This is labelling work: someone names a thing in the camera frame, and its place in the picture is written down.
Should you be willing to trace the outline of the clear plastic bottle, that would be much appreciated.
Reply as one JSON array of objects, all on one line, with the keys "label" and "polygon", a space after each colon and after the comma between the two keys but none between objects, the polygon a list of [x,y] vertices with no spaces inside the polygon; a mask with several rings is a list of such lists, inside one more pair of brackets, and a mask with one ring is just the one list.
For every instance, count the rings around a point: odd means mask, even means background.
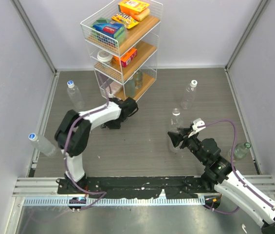
[{"label": "clear plastic bottle", "polygon": [[184,110],[189,110],[192,107],[196,94],[197,94],[197,87],[193,88],[190,86],[190,83],[189,83],[185,89],[183,99],[181,101],[181,107]]},{"label": "clear plastic bottle", "polygon": [[74,88],[67,87],[67,93],[77,110],[81,110],[84,108],[84,100],[82,98],[79,88],[76,85],[74,86]]},{"label": "clear plastic bottle", "polygon": [[[178,128],[180,127],[183,127],[183,117],[181,115],[181,111],[178,108],[174,108],[172,111],[171,126],[169,131],[179,133]],[[168,138],[168,142],[170,151],[177,154],[180,151],[180,148],[174,147],[170,138]]]}]

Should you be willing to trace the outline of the blue and white bottle cap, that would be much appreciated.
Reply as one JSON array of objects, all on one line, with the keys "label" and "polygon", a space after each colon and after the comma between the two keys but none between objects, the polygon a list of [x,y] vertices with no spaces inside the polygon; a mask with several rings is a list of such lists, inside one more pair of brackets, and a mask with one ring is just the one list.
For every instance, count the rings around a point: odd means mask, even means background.
[{"label": "blue and white bottle cap", "polygon": [[68,88],[74,88],[75,84],[74,84],[74,82],[72,80],[69,80],[67,82],[67,86],[68,86]]}]

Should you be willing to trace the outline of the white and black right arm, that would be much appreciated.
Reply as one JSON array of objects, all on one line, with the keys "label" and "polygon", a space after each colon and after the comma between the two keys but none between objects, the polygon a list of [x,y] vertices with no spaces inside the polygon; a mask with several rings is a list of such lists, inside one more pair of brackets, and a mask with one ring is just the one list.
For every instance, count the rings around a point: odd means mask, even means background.
[{"label": "white and black right arm", "polygon": [[216,191],[234,202],[261,228],[264,234],[275,234],[275,201],[251,184],[231,163],[221,156],[212,138],[203,141],[197,135],[168,132],[173,146],[187,148],[205,166],[201,178],[204,191]]}]

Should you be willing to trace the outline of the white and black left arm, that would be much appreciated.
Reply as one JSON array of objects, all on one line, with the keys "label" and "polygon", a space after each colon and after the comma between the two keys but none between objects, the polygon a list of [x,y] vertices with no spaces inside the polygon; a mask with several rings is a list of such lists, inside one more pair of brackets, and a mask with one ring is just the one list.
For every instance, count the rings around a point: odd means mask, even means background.
[{"label": "white and black left arm", "polygon": [[82,153],[88,145],[91,131],[100,126],[120,129],[121,123],[137,111],[136,101],[129,97],[126,100],[109,98],[104,105],[89,111],[69,110],[66,113],[55,133],[55,140],[63,153],[65,180],[74,194],[85,190],[86,173]]}]

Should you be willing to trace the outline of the green glass bottle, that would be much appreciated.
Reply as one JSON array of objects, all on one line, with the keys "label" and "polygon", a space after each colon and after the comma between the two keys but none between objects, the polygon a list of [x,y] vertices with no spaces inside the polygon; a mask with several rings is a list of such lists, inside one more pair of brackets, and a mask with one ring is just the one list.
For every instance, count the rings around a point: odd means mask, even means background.
[{"label": "green glass bottle", "polygon": [[245,158],[249,153],[252,145],[249,142],[239,143],[235,146],[233,160],[238,161]]}]

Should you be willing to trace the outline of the clear bottle with blue cap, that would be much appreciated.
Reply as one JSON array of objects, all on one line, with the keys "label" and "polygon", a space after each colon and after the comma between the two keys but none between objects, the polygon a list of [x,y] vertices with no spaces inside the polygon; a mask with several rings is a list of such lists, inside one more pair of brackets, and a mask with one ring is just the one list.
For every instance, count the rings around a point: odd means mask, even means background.
[{"label": "clear bottle with blue cap", "polygon": [[56,154],[56,147],[45,137],[36,133],[30,133],[28,136],[34,148],[39,150],[47,157]]}]

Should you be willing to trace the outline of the glass jar, bottom shelf front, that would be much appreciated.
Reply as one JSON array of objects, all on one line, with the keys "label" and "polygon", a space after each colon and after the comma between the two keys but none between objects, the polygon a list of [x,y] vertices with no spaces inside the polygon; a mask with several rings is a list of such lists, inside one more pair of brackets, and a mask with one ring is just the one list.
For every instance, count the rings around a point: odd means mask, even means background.
[{"label": "glass jar, bottom shelf front", "polygon": [[136,95],[135,80],[133,76],[125,83],[125,93],[126,96],[130,98],[134,98]]}]

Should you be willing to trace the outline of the glass jar, shelf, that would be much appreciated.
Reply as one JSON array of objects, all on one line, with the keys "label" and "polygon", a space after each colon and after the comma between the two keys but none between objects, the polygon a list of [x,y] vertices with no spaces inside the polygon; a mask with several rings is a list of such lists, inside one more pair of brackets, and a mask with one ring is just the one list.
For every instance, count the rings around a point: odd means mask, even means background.
[{"label": "glass jar, shelf", "polygon": [[135,89],[140,89],[143,86],[143,72],[141,70],[136,71],[133,78],[135,81]]},{"label": "glass jar, shelf", "polygon": [[126,96],[130,98],[134,98],[136,95],[135,80],[133,76],[125,83],[125,93]]}]

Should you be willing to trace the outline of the white box, bottom shelf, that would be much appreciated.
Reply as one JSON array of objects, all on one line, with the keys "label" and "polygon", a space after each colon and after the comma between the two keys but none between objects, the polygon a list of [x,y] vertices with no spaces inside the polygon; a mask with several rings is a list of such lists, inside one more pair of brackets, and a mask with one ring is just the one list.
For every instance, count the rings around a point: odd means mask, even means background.
[{"label": "white box, bottom shelf", "polygon": [[107,85],[107,91],[110,94],[115,95],[122,90],[122,87],[123,86],[118,82],[112,81],[110,84]]}]

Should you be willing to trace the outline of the glass jar, bottom shelf back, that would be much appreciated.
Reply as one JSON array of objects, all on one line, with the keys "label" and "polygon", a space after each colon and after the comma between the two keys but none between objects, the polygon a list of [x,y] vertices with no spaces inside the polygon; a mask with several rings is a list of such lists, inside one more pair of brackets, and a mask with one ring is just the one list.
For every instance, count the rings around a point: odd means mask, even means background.
[{"label": "glass jar, bottom shelf back", "polygon": [[135,89],[140,89],[143,86],[143,72],[141,70],[136,71],[133,78],[135,81]]}]

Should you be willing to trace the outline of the orange box, middle shelf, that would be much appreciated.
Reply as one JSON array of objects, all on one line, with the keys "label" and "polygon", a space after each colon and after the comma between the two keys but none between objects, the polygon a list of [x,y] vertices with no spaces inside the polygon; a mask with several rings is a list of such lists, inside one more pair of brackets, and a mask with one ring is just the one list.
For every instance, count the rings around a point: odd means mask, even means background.
[{"label": "orange box, middle shelf", "polygon": [[136,56],[137,49],[132,47],[121,57],[113,56],[113,61],[122,67],[127,67]]}]

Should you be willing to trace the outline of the white lidded paper cup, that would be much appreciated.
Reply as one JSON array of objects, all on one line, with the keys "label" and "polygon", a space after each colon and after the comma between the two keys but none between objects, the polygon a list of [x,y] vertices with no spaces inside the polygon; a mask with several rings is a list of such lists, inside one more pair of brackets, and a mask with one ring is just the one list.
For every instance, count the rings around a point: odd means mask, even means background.
[{"label": "white lidded paper cup", "polygon": [[113,55],[105,50],[100,50],[97,53],[97,59],[102,63],[103,66],[106,67],[111,65]]}]

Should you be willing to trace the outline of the green and blue box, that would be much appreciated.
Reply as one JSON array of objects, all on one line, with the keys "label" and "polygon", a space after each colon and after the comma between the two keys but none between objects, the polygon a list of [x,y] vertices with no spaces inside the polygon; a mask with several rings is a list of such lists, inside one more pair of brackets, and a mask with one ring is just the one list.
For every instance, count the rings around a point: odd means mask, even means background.
[{"label": "green and blue box", "polygon": [[126,39],[125,25],[106,18],[99,18],[92,25],[94,37],[105,44],[117,47]]}]

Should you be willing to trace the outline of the yellow sponge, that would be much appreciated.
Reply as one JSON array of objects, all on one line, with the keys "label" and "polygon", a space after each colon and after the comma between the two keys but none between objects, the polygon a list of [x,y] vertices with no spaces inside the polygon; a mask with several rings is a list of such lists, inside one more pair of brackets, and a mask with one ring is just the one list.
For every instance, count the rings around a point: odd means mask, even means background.
[{"label": "yellow sponge", "polygon": [[144,20],[149,14],[150,14],[150,9],[147,8],[147,9],[145,9],[144,11],[140,12],[139,14],[134,14],[134,15],[133,15],[133,18],[134,18],[136,21],[142,21],[142,20]]}]

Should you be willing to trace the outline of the orange snack box, top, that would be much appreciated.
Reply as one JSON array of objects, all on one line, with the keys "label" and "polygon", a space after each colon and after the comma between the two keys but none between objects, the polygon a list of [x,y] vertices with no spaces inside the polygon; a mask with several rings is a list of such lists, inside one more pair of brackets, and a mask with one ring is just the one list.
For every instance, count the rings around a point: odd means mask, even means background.
[{"label": "orange snack box, top", "polygon": [[146,10],[150,6],[150,4],[139,0],[123,0],[118,3],[118,6],[121,12],[130,15],[140,14],[141,12]]}]

